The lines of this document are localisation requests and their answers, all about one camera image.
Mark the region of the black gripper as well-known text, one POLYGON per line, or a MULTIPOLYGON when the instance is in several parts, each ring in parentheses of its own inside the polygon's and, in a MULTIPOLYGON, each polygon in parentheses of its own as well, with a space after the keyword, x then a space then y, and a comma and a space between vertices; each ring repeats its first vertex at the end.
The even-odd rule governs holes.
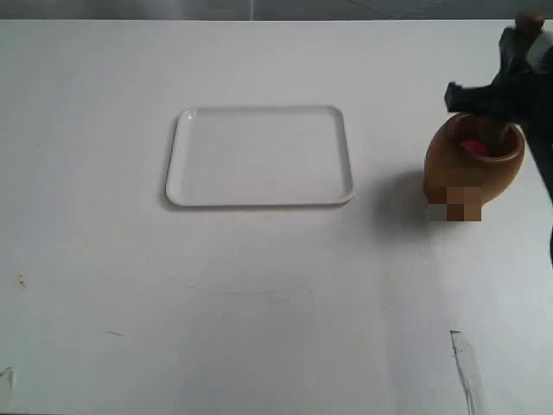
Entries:
POLYGON ((536 31, 507 27, 499 39, 499 71, 490 85, 489 109, 495 117, 528 127, 552 142, 552 56, 533 67, 526 60, 536 31))

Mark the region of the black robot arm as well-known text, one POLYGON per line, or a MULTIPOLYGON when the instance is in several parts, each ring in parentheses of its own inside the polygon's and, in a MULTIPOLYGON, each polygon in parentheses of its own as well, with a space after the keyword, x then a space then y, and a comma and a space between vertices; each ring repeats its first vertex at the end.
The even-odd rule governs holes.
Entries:
POLYGON ((508 120, 519 125, 546 189, 552 196, 552 34, 507 27, 499 38, 499 71, 493 81, 520 80, 518 108, 508 120))

